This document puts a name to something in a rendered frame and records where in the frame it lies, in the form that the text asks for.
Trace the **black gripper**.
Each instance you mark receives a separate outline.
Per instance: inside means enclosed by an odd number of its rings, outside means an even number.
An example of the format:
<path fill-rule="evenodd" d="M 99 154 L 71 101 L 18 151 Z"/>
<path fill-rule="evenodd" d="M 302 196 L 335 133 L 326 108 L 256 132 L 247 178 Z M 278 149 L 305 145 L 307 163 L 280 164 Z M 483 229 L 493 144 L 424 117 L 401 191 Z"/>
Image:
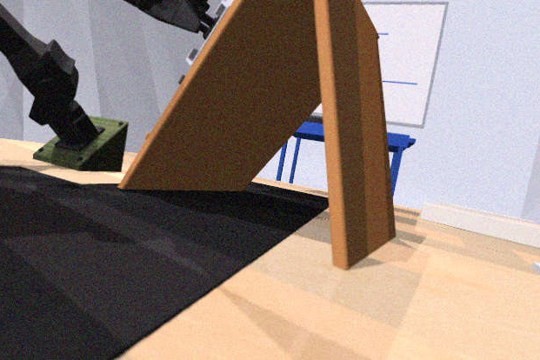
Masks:
<path fill-rule="evenodd" d="M 187 31 L 203 32 L 205 41 L 220 17 L 210 17 L 205 12 L 208 0 L 124 0 L 156 20 Z M 208 26 L 204 25 L 202 22 Z"/>

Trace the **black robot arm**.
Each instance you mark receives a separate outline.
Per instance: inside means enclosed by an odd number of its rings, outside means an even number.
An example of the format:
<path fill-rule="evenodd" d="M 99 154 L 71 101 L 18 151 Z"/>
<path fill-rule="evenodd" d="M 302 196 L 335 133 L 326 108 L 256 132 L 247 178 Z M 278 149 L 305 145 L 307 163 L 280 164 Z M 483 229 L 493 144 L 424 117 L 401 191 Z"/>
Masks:
<path fill-rule="evenodd" d="M 105 131 L 75 101 L 79 82 L 75 60 L 54 39 L 46 44 L 33 37 L 1 3 L 0 51 L 35 98 L 31 120 L 48 124 L 59 137 L 56 148 L 80 152 Z"/>

